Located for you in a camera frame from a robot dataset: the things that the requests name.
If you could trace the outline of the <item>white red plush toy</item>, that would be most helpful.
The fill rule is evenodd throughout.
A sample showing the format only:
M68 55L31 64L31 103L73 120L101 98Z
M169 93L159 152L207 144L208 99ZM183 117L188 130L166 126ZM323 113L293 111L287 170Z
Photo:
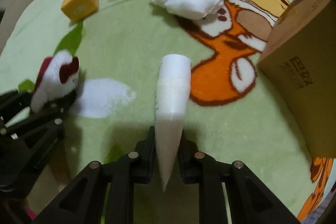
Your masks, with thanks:
M30 108L38 113L50 101L63 98L76 89L79 81L79 58L60 50L44 59L35 83Z

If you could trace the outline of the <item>white plastic cone tube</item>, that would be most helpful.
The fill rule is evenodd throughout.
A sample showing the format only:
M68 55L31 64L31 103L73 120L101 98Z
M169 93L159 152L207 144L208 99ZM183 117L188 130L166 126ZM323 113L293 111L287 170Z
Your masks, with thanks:
M162 190L166 190L185 122L191 89L191 61L178 54L162 58L155 97L155 147Z

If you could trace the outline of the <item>green cartoon fleece blanket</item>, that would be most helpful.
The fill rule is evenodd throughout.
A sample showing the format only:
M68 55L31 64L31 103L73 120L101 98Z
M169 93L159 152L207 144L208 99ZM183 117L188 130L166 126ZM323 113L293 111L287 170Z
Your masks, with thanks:
M299 219L327 196L335 162L312 159L297 122L257 61L293 0L226 0L196 34L150 0L102 0L78 24L63 0L34 0L1 54L1 91L34 83L43 59L69 48L80 60L83 94L64 122L59 166L72 176L90 161L130 151L154 123L161 59L177 53L194 68L185 132L218 161L241 160Z

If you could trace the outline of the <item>brown cardboard box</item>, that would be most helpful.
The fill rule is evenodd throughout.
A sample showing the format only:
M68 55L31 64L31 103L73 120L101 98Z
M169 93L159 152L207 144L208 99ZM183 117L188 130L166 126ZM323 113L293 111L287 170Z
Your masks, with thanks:
M312 157L335 157L335 1L294 0L258 61L293 113Z

